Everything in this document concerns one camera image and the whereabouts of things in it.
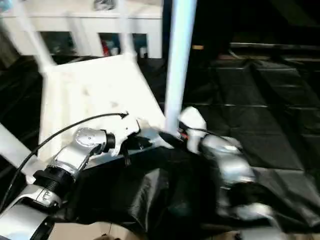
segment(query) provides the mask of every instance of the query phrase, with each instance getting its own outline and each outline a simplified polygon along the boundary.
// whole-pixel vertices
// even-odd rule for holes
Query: black cloth
[[[166,74],[155,62],[139,65],[163,108]],[[21,133],[39,128],[42,79],[35,64],[26,63],[30,66],[24,71],[7,73],[24,86],[17,93],[0,77],[0,113],[1,123],[33,148],[38,135],[28,141]],[[284,61],[216,61],[211,67],[189,67],[185,86],[183,106],[196,107],[209,130],[241,142],[263,186],[254,194],[273,207],[283,230],[290,233],[320,232],[318,69],[318,64]],[[28,90],[33,78],[35,85]],[[9,99],[16,99],[11,93],[24,97],[8,111]],[[113,222],[154,240],[197,239],[251,224],[217,216],[213,162],[163,147],[130,158],[127,167],[118,159],[85,170],[55,218]]]

